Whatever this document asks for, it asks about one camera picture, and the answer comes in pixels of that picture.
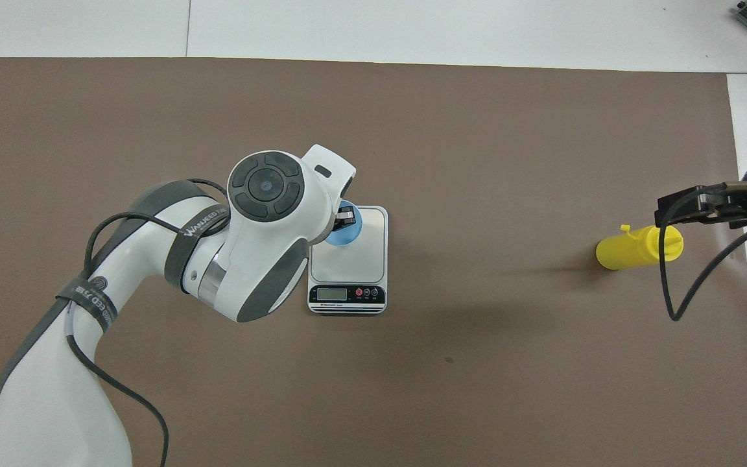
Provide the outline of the brown table mat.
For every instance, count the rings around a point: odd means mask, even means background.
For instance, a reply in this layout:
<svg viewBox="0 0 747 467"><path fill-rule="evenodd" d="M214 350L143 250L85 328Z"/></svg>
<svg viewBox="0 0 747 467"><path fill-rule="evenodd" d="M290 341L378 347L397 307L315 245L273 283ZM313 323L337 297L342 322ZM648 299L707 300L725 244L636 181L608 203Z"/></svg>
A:
<svg viewBox="0 0 747 467"><path fill-rule="evenodd" d="M236 323L162 278L98 364L168 420L169 467L747 467L747 266L681 321L597 242L737 177L711 74L0 58L0 372L149 186L326 146L390 218L388 307L304 283Z"/></svg>

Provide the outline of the light blue paper cup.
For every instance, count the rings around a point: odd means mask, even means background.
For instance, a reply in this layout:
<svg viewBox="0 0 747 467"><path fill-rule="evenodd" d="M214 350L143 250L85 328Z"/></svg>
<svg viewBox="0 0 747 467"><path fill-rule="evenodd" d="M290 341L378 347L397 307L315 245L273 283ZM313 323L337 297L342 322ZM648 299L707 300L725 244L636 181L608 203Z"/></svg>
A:
<svg viewBox="0 0 747 467"><path fill-rule="evenodd" d="M355 214L357 216L356 218L356 224L353 226L350 226L349 228L345 228L344 230L335 231L335 219L334 224L332 225L332 229L330 230L329 235L324 239L325 242L329 243L329 245L334 245L337 247L343 247L346 245L349 245L350 243L354 242L356 239L358 239L358 236L361 235L362 227L364 227L364 219L362 219L361 211L359 208L351 203L350 201L343 200L340 203L341 206L353 206L355 207L356 211Z"/></svg>

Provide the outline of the silver digital kitchen scale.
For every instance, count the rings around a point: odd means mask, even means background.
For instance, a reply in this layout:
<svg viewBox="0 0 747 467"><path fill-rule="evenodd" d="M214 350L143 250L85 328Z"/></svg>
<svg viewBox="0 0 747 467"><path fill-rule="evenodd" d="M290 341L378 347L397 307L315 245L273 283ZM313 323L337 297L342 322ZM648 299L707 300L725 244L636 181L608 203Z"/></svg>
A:
<svg viewBox="0 0 747 467"><path fill-rule="evenodd" d="M388 303L388 213L357 205L362 231L343 247L323 241L309 249L307 305L320 315L373 316Z"/></svg>

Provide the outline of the yellow squeeze bottle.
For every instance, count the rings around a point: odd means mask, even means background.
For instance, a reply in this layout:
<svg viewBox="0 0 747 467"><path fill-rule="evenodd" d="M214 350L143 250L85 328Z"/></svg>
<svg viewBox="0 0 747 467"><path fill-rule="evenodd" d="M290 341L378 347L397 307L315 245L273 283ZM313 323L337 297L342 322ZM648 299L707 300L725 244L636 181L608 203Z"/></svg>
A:
<svg viewBox="0 0 747 467"><path fill-rule="evenodd" d="M624 270L655 264L660 260L665 263L679 258L685 243L682 234L673 227L664 231L663 242L660 242L661 228L646 226L633 230L623 224L620 234L605 237L598 242L594 254L602 268Z"/></svg>

